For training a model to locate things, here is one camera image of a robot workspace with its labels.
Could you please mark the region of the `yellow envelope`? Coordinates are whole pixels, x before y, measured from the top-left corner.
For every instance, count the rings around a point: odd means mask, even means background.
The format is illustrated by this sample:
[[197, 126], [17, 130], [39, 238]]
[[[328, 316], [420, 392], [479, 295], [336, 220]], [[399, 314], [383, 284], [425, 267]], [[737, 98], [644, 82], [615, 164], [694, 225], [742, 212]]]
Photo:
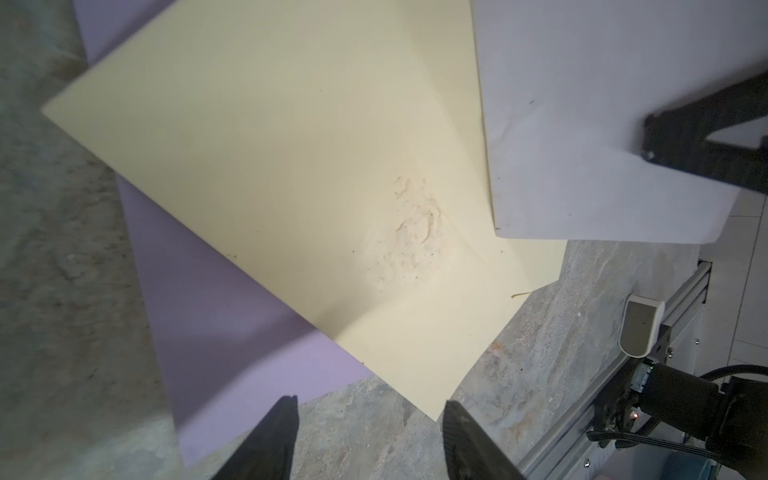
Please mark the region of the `yellow envelope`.
[[466, 1], [177, 1], [43, 113], [431, 418], [561, 273], [496, 234]]

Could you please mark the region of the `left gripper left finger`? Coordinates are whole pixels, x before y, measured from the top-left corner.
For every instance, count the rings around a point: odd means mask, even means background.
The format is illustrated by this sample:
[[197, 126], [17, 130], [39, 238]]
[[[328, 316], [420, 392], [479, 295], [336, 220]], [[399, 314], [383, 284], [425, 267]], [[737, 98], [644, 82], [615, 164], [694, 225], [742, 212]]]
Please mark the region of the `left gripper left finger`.
[[298, 430], [298, 399], [283, 396], [211, 479], [288, 480]]

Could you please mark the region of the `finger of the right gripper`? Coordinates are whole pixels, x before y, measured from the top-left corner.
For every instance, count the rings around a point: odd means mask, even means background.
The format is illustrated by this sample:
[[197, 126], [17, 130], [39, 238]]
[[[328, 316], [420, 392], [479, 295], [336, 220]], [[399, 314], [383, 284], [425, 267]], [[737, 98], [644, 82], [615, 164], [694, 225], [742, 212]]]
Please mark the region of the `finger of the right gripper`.
[[767, 73], [704, 96], [673, 110], [651, 114], [643, 125], [641, 157], [671, 168], [765, 194], [767, 135], [757, 146], [710, 140], [729, 127], [767, 116]]

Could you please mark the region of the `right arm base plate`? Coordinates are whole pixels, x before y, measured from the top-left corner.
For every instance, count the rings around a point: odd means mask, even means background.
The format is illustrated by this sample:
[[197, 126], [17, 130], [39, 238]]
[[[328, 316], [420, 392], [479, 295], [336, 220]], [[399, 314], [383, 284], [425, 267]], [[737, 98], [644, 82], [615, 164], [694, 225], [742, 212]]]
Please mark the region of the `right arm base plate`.
[[595, 432], [633, 433], [639, 393], [632, 389], [632, 383], [636, 371], [647, 372], [650, 364], [648, 359], [630, 358], [598, 393], [594, 401], [594, 419], [587, 433], [591, 442], [606, 448], [610, 439], [594, 439]]

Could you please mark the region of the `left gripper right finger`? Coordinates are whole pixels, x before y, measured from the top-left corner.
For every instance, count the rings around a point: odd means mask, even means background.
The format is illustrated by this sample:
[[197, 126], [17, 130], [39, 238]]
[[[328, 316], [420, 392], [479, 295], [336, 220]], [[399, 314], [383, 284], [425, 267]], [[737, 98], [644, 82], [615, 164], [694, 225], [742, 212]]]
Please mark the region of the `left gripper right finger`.
[[525, 479], [458, 401], [446, 402], [442, 435], [450, 480]]

